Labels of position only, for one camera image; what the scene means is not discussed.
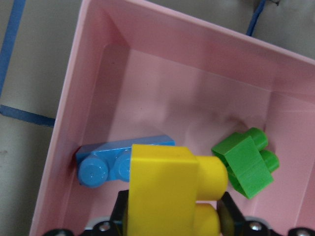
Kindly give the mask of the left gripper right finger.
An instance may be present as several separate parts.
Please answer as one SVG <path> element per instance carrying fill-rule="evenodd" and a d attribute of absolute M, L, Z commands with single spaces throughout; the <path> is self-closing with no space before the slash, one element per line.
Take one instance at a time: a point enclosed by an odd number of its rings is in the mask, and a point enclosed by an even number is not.
<path fill-rule="evenodd" d="M 245 218 L 228 192 L 217 201 L 217 212 L 222 235 L 241 235 Z"/>

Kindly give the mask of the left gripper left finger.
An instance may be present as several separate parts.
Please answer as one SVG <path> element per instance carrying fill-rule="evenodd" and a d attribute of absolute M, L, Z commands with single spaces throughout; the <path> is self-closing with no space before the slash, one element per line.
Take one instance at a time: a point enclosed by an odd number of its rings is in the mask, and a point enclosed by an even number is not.
<path fill-rule="evenodd" d="M 113 223 L 119 234 L 127 233 L 128 194 L 129 190 L 122 190 L 118 192 L 116 202 L 110 216 L 110 222 Z"/>

